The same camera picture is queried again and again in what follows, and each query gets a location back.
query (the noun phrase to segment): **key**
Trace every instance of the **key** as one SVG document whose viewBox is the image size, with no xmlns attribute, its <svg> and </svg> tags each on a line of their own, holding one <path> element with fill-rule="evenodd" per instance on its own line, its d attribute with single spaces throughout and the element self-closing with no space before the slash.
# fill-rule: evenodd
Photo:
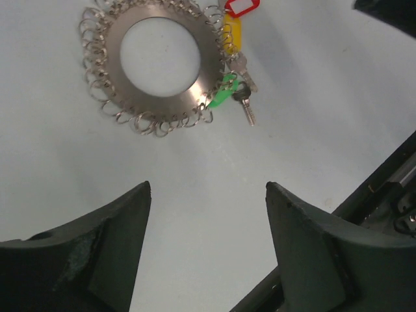
<svg viewBox="0 0 416 312">
<path fill-rule="evenodd" d="M 247 82 L 247 85 L 250 87 L 252 92 L 256 93 L 259 91 L 252 77 L 247 71 L 247 58 L 244 56 L 244 54 L 242 54 L 241 51 L 237 55 L 237 58 L 234 58 L 231 60 L 231 62 L 229 62 L 228 67 L 229 70 L 238 73 Z"/>
<path fill-rule="evenodd" d="M 244 112 L 246 113 L 248 122 L 250 123 L 250 126 L 254 126 L 255 116 L 252 111 L 252 108 L 250 107 L 250 96 L 252 94 L 252 91 L 245 81 L 240 82 L 240 85 L 242 85 L 243 88 L 239 91 L 236 91 L 233 94 L 233 99 L 241 103 L 242 107 L 244 108 Z"/>
</svg>

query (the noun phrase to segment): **white surface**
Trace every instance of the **white surface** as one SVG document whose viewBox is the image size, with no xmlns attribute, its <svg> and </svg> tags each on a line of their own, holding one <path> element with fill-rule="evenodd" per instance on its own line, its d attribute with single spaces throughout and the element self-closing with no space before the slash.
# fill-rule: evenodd
<svg viewBox="0 0 416 312">
<path fill-rule="evenodd" d="M 86 94 L 76 30 L 86 5 L 2 2 L 0 239 L 149 180 L 131 311 L 229 311 L 276 266 L 267 181 L 332 211 L 415 130 L 414 40 L 351 1 L 263 0 L 243 19 L 258 126 L 230 101 L 211 125 L 135 135 Z"/>
<path fill-rule="evenodd" d="M 198 77 L 201 62 L 192 35 L 166 18 L 148 18 L 131 27 L 124 36 L 120 58 L 135 86 L 161 97 L 189 89 Z"/>
</svg>

